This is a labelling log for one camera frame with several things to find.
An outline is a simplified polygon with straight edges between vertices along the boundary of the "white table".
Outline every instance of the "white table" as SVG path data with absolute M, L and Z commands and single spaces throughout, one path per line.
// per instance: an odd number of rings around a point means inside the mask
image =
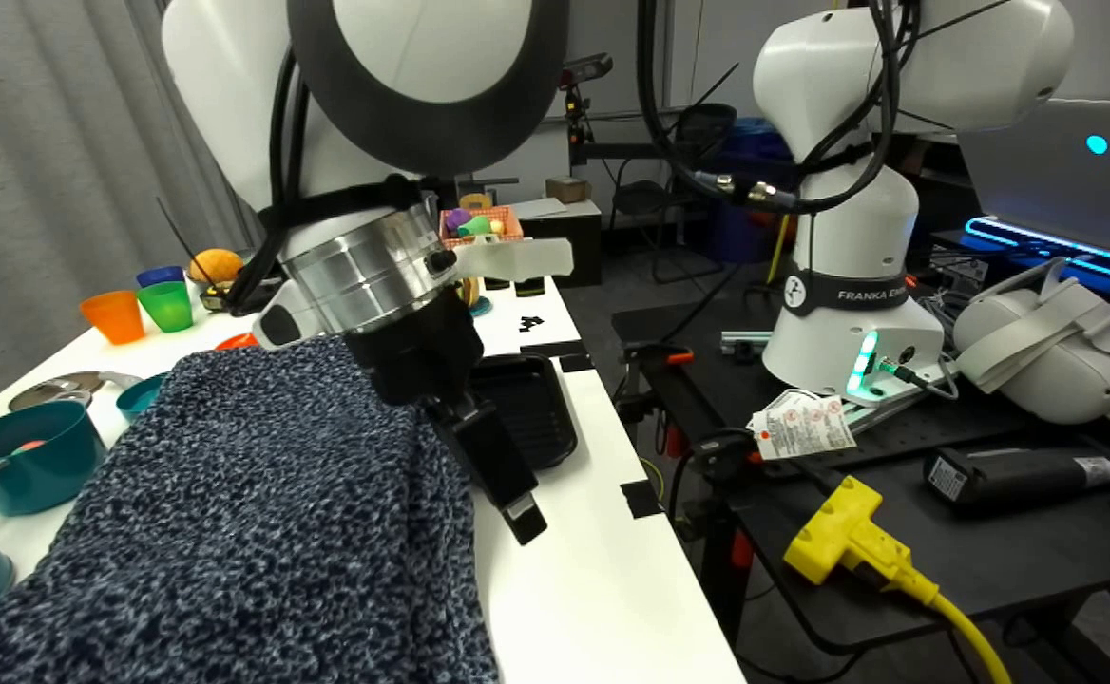
M 545 296 L 521 300 L 509 289 L 487 296 L 493 309 L 474 324 L 487 355 L 579 343 L 579 326 L 552 280 Z M 521 314 L 539 314 L 545 324 L 521 333 Z M 151 333 L 133 345 L 105 345 L 89 329 L 0 390 L 0 413 L 10 394 L 37 380 L 81 369 L 151 376 L 246 326 L 250 319 L 212 314 L 195 329 Z M 743 684 L 746 675 L 670 519 L 634 519 L 629 508 L 618 488 L 642 480 L 642 467 L 601 376 L 558 374 L 558 384 L 579 428 L 579 454 L 539 474 L 537 503 L 547 531 L 517 549 L 493 504 L 474 498 L 478 595 L 507 679 Z M 96 394 L 91 421 L 105 445 L 124 428 L 110 388 Z M 67 504 L 37 517 L 0 517 L 0 552 L 16 561 L 19 578 L 34 571 L 66 517 Z

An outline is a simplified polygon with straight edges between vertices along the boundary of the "speckled fabric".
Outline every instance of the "speckled fabric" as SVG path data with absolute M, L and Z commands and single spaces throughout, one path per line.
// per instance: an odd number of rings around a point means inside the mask
M 0 606 L 0 679 L 499 679 L 471 523 L 343 343 L 203 355 Z

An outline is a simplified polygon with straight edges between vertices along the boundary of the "yellow plug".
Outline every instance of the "yellow plug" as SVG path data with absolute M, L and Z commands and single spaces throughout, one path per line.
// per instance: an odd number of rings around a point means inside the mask
M 877 504 L 882 495 L 849 474 L 824 498 L 812 519 L 792 540 L 782 561 L 812 585 L 821 585 L 838 565 L 872 565 L 891 585 L 903 590 L 919 606 L 931 606 L 938 585 L 912 565 L 912 555 L 900 540 L 872 519 Z

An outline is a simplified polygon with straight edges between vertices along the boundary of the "blue light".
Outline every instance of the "blue light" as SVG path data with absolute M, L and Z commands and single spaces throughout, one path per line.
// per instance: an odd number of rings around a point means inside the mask
M 1092 138 L 1087 138 L 1087 153 L 1092 153 L 1092 155 L 1110 155 L 1110 138 L 1092 134 Z

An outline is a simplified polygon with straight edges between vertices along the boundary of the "orange cup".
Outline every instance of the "orange cup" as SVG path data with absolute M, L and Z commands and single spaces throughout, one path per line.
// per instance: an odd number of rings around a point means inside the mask
M 81 303 L 81 313 L 113 345 L 144 338 L 141 309 L 138 309 L 138 291 L 133 289 L 96 291 L 96 296 L 89 296 Z

